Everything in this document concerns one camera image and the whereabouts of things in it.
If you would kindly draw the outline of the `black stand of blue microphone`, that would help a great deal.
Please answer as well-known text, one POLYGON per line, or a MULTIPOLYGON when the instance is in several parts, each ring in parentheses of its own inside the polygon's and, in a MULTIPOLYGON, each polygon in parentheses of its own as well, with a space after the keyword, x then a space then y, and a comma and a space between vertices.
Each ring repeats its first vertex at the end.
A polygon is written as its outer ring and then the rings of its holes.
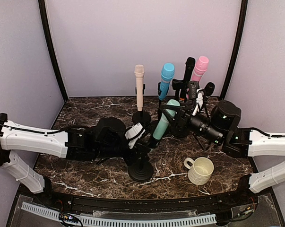
POLYGON ((171 81, 165 81, 164 79, 162 79, 162 81, 158 83, 158 98, 159 98, 158 111, 157 111, 158 119, 151 122, 151 126, 152 126, 151 132, 152 133, 156 129, 158 122, 161 119, 162 111, 160 110, 160 106, 162 104, 162 101, 167 96, 167 93, 169 91, 170 82, 171 81))

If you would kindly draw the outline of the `mint green microphone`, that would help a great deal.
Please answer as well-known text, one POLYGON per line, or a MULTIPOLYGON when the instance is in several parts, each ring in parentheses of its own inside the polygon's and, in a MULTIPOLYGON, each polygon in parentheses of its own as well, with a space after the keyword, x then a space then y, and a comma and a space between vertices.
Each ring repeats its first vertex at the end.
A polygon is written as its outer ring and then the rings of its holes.
MULTIPOLYGON (((167 105, 180 106, 180 103, 177 100, 170 99, 167 102, 167 105)), ((155 138, 156 140, 161 140, 165 131, 168 128, 168 125, 169 125, 169 122, 168 122, 166 116, 164 114, 162 114, 162 116, 158 122, 158 125, 156 126, 156 128, 153 132, 153 138, 155 138)))

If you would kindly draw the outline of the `blue microphone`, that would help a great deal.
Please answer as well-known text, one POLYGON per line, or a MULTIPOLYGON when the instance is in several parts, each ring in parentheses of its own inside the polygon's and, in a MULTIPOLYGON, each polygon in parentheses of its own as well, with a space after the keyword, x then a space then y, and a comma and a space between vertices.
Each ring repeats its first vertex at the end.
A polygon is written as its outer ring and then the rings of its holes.
POLYGON ((174 74, 175 66, 172 63, 165 63, 161 70, 161 82, 158 89, 158 98, 160 101, 163 101, 165 99, 174 74))

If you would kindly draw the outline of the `black stand of green microphone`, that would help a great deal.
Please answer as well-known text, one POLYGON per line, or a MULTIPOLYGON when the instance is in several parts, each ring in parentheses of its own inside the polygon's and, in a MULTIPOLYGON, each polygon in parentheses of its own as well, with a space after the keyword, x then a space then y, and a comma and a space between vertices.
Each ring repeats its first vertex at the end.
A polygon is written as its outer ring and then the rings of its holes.
POLYGON ((135 161, 128 168, 128 173, 131 179, 136 182, 146 182, 151 179, 154 169, 149 162, 149 152, 157 148, 160 140, 150 136, 147 143, 137 142, 135 145, 135 161))

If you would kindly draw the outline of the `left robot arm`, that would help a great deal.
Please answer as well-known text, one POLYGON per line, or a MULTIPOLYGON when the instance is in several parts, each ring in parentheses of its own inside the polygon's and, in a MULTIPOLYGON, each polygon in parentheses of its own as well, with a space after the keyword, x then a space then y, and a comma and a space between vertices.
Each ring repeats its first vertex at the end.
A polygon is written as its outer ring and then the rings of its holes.
POLYGON ((129 128, 114 117, 102 118, 92 127, 71 125, 60 130, 47 130, 17 124, 0 113, 0 168, 25 185, 47 206, 54 206, 58 196, 51 181, 35 172, 16 150, 49 154, 74 161, 121 157, 133 165, 151 151, 141 138, 145 127, 137 123, 129 128))

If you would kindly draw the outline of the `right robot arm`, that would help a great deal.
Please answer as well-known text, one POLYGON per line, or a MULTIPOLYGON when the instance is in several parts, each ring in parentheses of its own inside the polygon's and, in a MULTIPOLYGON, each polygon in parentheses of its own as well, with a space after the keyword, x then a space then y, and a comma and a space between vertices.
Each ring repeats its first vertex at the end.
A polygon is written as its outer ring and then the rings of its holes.
MULTIPOLYGON (((193 112, 189 105, 161 105, 160 110, 177 131, 188 129, 196 136, 222 146, 222 152, 233 158, 284 156, 285 133, 268 133, 258 128, 239 128, 241 109, 222 100, 213 108, 210 117, 193 112)), ((236 205, 243 205, 250 192, 260 191, 285 181, 285 161, 267 170, 245 175, 239 180, 239 190, 232 195, 236 205)))

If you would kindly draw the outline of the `beige microphone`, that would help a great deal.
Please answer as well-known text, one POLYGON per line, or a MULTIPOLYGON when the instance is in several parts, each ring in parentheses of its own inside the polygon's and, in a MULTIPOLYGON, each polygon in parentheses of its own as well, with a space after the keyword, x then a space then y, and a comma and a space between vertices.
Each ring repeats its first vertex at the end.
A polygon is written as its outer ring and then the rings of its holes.
POLYGON ((141 112, 143 111, 144 66, 141 64, 136 65, 134 74, 136 77, 137 110, 141 112))

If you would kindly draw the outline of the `black stand of beige microphone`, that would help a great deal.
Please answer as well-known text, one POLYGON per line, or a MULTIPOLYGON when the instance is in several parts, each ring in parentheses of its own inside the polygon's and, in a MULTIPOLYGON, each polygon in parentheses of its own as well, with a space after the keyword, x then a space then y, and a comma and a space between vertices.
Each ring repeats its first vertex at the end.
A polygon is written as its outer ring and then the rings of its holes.
POLYGON ((136 111, 133 116, 132 116, 132 121, 133 123, 141 123, 142 125, 146 125, 148 123, 150 123, 151 121, 151 116, 150 114, 147 112, 147 111, 136 111))

